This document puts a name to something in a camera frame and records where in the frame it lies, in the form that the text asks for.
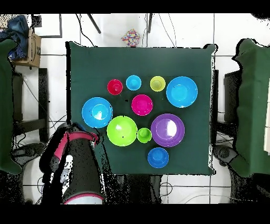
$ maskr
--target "blue cup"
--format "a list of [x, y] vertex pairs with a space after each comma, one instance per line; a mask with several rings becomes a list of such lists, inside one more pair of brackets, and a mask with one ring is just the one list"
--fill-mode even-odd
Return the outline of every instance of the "blue cup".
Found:
[[82, 118], [89, 127], [105, 127], [112, 119], [112, 106], [104, 98], [93, 97], [83, 105]]
[[148, 153], [148, 162], [154, 168], [163, 168], [169, 162], [169, 154], [164, 148], [153, 148]]
[[135, 91], [141, 87], [141, 79], [139, 76], [135, 76], [134, 74], [127, 78], [126, 85], [128, 89]]
[[188, 107], [196, 100], [198, 88], [192, 79], [180, 76], [170, 81], [166, 95], [169, 102], [175, 107]]

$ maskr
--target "tiled floor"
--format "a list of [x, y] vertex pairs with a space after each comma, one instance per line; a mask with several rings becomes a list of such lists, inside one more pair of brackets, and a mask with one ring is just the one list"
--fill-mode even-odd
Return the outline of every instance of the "tiled floor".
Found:
[[[250, 14], [170, 14], [173, 28], [168, 14], [160, 14], [163, 24], [178, 47], [202, 48], [206, 44], [215, 43], [218, 45], [216, 52], [215, 68], [219, 70], [219, 96], [218, 110], [224, 112], [224, 85], [223, 77], [226, 73], [239, 69], [238, 64], [232, 60], [235, 54], [236, 44], [242, 38], [252, 38], [263, 45], [270, 43], [269, 21], [258, 20]], [[144, 33], [143, 45], [139, 47], [172, 47], [172, 43], [166, 35], [162, 26], [159, 14], [154, 14], [152, 19], [151, 33]], [[47, 17], [55, 20], [57, 16]], [[93, 24], [86, 14], [81, 15], [82, 31], [88, 36], [94, 45], [126, 47], [121, 41], [121, 37], [131, 28], [134, 28], [143, 36], [146, 28], [144, 20], [145, 14], [93, 14], [97, 25], [101, 30], [98, 34]], [[62, 14], [62, 38], [42, 38], [41, 45], [41, 68], [48, 68], [49, 74], [49, 109], [52, 121], [57, 121], [66, 114], [65, 97], [65, 70], [66, 70], [66, 49], [65, 41], [75, 41], [81, 45], [92, 46], [90, 41], [80, 33], [79, 23], [75, 14]], [[38, 69], [30, 70], [28, 67], [16, 67], [17, 71], [22, 72], [26, 82], [33, 94], [37, 97], [38, 89]], [[24, 119], [38, 118], [38, 104], [26, 86], [23, 87], [23, 115]], [[224, 115], [218, 114], [218, 119], [223, 120]], [[22, 143], [38, 142], [38, 132], [26, 134], [26, 139]], [[35, 201], [41, 196], [38, 188], [41, 188], [42, 176], [38, 168], [39, 158], [28, 163], [24, 173], [24, 194], [26, 198]], [[216, 174], [213, 176], [202, 175], [169, 175], [168, 182], [172, 188], [168, 187], [168, 196], [162, 196], [164, 203], [228, 203], [230, 196], [230, 176], [228, 169], [219, 165], [213, 158], [213, 167]], [[167, 181], [167, 176], [162, 177], [162, 182]], [[161, 195], [166, 194], [166, 187], [160, 188]]]

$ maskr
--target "blue plate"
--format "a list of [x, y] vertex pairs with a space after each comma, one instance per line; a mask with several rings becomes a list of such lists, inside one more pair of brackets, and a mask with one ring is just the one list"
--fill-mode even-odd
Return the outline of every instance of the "blue plate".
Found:
[[93, 97], [83, 105], [82, 118], [90, 127], [105, 127], [112, 119], [112, 106], [101, 97]]
[[196, 100], [198, 88], [192, 79], [180, 76], [170, 81], [166, 95], [169, 102], [175, 107], [188, 107]]
[[148, 162], [154, 168], [163, 168], [169, 162], [169, 154], [164, 148], [153, 148], [148, 153]]
[[128, 89], [135, 91], [141, 87], [141, 79], [139, 76], [135, 76], [134, 74], [127, 78], [126, 85]]

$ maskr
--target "purple bowl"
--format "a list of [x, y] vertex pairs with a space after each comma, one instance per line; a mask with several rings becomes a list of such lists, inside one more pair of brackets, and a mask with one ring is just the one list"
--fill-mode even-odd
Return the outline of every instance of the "purple bowl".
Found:
[[179, 144], [185, 134], [182, 120], [173, 114], [159, 115], [151, 125], [152, 138], [163, 147]]

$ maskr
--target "green plate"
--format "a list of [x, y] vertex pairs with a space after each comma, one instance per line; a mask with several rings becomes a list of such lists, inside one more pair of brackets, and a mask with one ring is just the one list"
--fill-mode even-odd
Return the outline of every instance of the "green plate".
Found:
[[115, 117], [107, 126], [107, 135], [112, 144], [128, 146], [137, 138], [137, 126], [127, 116]]

